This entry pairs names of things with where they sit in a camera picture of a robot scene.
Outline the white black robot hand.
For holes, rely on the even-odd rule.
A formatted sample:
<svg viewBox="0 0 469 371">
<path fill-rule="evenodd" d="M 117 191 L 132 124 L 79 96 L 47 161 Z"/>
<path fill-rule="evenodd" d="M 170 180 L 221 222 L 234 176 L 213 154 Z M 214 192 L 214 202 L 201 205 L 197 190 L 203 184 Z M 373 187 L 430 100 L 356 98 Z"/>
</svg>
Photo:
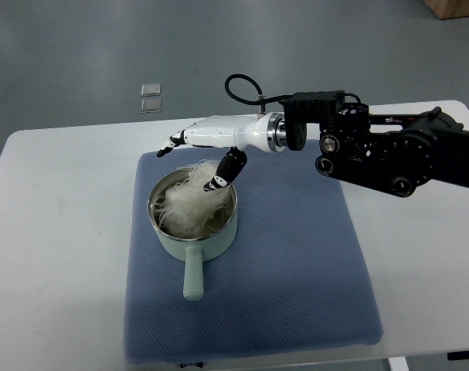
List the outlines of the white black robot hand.
<svg viewBox="0 0 469 371">
<path fill-rule="evenodd" d="M 224 189 L 232 184 L 247 163 L 246 148 L 252 146 L 264 152 L 281 152 L 287 147 L 284 116 L 269 113 L 208 117 L 172 135 L 157 156 L 161 158 L 182 145 L 229 149 L 215 174 L 203 186 L 206 192 Z"/>
</svg>

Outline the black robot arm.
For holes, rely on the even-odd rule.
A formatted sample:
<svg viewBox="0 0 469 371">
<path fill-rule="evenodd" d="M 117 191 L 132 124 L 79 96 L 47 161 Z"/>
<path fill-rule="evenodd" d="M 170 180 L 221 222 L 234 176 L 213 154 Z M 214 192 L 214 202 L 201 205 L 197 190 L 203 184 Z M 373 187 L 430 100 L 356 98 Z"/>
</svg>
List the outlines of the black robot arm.
<svg viewBox="0 0 469 371">
<path fill-rule="evenodd" d="M 469 131 L 440 107 L 420 114 L 371 114 L 342 90 L 279 98 L 285 145 L 303 149 L 308 124 L 318 124 L 324 176 L 408 197 L 430 180 L 469 188 Z"/>
</svg>

